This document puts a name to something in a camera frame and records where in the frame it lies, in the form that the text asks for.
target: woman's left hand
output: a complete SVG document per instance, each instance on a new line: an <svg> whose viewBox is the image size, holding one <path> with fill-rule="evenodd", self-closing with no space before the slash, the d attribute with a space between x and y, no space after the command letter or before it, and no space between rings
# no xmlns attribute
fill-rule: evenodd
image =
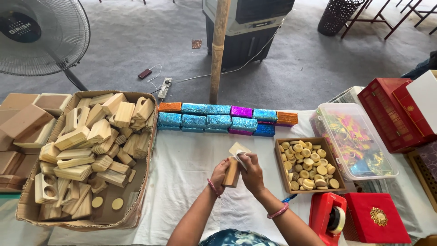
<svg viewBox="0 0 437 246"><path fill-rule="evenodd" d="M211 176L211 182L214 185L215 189L218 192L218 195L221 196L223 192L225 191L225 187L222 186L223 180L225 179L225 173L226 169L228 169L231 162L229 161L229 158L221 161L212 172Z"/></svg>

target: plastic storage box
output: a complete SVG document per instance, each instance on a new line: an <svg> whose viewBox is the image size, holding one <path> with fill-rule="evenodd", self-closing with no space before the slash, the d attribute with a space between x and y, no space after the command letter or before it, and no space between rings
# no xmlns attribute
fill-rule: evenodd
<svg viewBox="0 0 437 246"><path fill-rule="evenodd" d="M358 104L324 103L310 118L316 137L328 141L347 180L383 179L399 174L378 132Z"/></svg>

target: bracelet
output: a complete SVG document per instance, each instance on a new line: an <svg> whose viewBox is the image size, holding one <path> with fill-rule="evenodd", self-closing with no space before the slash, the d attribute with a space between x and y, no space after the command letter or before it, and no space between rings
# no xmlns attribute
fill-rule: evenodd
<svg viewBox="0 0 437 246"><path fill-rule="evenodd" d="M276 212L275 214L272 214L272 215L268 215L268 214L267 214L267 218L268 218L268 219L273 219L274 217L283 214L283 213L288 209L288 203L284 202L284 205L285 205L285 206L284 206L281 210L279 210L278 212Z"/></svg>
<svg viewBox="0 0 437 246"><path fill-rule="evenodd" d="M215 192L215 194L217 195L218 198L220 198L219 193L217 192L217 190L215 189L214 185L212 184L210 179L206 179L208 181L209 186L211 186L212 190Z"/></svg>

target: blue foil wrapped block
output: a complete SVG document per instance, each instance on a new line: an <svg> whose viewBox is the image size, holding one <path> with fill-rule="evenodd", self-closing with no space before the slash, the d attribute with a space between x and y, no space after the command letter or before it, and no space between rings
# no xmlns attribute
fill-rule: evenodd
<svg viewBox="0 0 437 246"><path fill-rule="evenodd" d="M158 124L161 124L163 126L179 127L181 120L182 120L181 114L164 113L164 112L160 112L158 114Z"/></svg>
<svg viewBox="0 0 437 246"><path fill-rule="evenodd" d="M208 133L229 133L228 129L226 128L205 128L205 132Z"/></svg>
<svg viewBox="0 0 437 246"><path fill-rule="evenodd" d="M254 132L257 129L258 121L256 119L247 119L232 117L231 129Z"/></svg>
<svg viewBox="0 0 437 246"><path fill-rule="evenodd" d="M166 126L166 125L163 125L161 123L158 123L158 130L179 131L180 127Z"/></svg>
<svg viewBox="0 0 437 246"><path fill-rule="evenodd" d="M206 115L206 104L182 103L180 111L184 114Z"/></svg>
<svg viewBox="0 0 437 246"><path fill-rule="evenodd" d="M275 110L253 109L252 119L257 119L258 121L276 122L277 115Z"/></svg>
<svg viewBox="0 0 437 246"><path fill-rule="evenodd" d="M180 130L183 131L183 132L203 133L203 129L202 128L182 127Z"/></svg>
<svg viewBox="0 0 437 246"><path fill-rule="evenodd" d="M183 127L188 128L206 128L206 116L197 116L197 115L182 115L182 124Z"/></svg>
<svg viewBox="0 0 437 246"><path fill-rule="evenodd" d="M258 124L257 130L253 132L254 136L273 137L275 135L274 125Z"/></svg>
<svg viewBox="0 0 437 246"><path fill-rule="evenodd" d="M230 115L208 115L206 116L206 128L229 128L231 126Z"/></svg>
<svg viewBox="0 0 437 246"><path fill-rule="evenodd" d="M231 113L231 106L230 105L213 105L213 104L207 104L206 105L206 114L212 114L212 115L229 115Z"/></svg>

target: red gift box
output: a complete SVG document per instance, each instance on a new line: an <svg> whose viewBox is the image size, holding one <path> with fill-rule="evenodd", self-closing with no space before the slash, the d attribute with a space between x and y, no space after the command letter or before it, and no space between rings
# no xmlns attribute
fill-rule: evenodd
<svg viewBox="0 0 437 246"><path fill-rule="evenodd" d="M408 153L413 147L437 140L424 138L392 92L410 79L376 78L358 94L390 153Z"/></svg>
<svg viewBox="0 0 437 246"><path fill-rule="evenodd" d="M356 230L358 240L364 243L411 243L390 194L347 193L344 198L348 207L343 229L346 240L354 241Z"/></svg>
<svg viewBox="0 0 437 246"><path fill-rule="evenodd" d="M407 81L399 86L396 90L393 91L393 95L396 97L400 105L404 108L405 112L413 121L414 125L417 127L423 137L434 135L435 133L431 129L427 120L423 116L419 107L416 105L414 99L411 97L406 88L406 86L412 82L413 81Z"/></svg>

